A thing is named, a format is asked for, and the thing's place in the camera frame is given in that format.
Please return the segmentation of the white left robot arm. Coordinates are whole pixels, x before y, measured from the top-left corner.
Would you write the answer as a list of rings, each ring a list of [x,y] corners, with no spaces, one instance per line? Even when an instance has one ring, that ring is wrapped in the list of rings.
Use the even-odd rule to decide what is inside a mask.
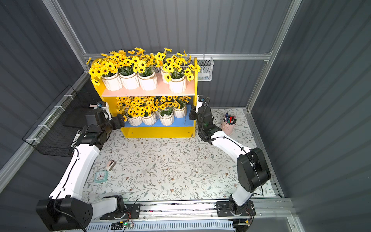
[[[111,196],[95,203],[82,200],[83,188],[104,143],[113,130],[125,126],[124,117],[109,118],[105,111],[96,114],[96,124],[86,125],[80,136],[72,143],[72,159],[56,188],[48,199],[40,200],[36,212],[51,232],[86,231],[93,219],[106,214],[121,214],[124,210],[122,197]]]

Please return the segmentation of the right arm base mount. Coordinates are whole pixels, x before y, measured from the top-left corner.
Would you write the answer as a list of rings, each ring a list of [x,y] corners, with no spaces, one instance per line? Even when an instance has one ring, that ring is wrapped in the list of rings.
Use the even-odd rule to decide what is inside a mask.
[[[232,202],[219,201],[216,202],[214,209],[218,217],[253,217],[256,215],[256,210],[251,200],[242,206],[238,206]]]

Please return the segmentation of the shelf pot five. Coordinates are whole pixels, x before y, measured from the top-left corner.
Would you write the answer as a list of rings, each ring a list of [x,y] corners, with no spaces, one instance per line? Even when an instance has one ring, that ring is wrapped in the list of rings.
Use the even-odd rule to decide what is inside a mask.
[[[187,82],[195,80],[196,73],[200,72],[200,66],[196,62],[192,64],[191,56],[185,51],[168,57],[167,61],[173,67],[169,89],[172,93],[183,93]]]

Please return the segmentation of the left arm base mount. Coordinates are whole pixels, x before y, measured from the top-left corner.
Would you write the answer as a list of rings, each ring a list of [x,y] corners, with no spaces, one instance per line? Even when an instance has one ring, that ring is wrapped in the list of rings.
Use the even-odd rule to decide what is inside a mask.
[[[122,208],[118,210],[105,214],[101,216],[100,220],[128,220],[131,219],[138,219],[140,214],[140,207],[141,205],[138,203],[135,204],[125,204]]]

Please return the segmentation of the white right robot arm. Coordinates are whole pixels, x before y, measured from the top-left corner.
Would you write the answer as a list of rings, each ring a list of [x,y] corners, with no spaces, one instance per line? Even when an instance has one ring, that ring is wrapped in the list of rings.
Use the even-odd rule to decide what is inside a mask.
[[[236,162],[239,184],[229,197],[229,209],[234,215],[246,212],[256,189],[271,179],[263,151],[245,147],[226,135],[214,124],[209,107],[192,106],[189,119],[196,121],[198,136],[202,141],[221,149]]]

